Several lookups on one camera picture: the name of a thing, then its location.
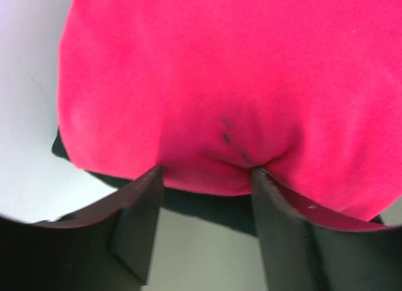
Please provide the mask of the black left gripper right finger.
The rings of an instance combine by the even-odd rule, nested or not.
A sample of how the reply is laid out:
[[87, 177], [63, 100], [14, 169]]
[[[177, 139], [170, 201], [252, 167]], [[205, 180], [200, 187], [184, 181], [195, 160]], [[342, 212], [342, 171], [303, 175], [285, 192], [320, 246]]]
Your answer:
[[327, 209], [251, 173], [252, 202], [269, 290], [401, 289], [401, 228]]

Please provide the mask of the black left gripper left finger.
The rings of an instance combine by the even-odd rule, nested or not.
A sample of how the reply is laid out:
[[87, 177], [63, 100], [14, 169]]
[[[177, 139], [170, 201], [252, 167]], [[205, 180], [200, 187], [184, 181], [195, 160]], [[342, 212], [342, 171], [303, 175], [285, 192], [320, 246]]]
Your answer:
[[57, 221], [1, 218], [2, 290], [141, 290], [164, 185], [160, 167]]

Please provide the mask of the pink t shirt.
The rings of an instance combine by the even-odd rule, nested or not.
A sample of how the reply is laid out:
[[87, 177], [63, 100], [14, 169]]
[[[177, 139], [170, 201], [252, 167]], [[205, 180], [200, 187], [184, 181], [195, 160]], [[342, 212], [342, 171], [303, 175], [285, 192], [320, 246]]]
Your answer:
[[234, 197], [262, 167], [368, 221], [401, 197], [401, 0], [72, 0], [58, 121], [84, 170]]

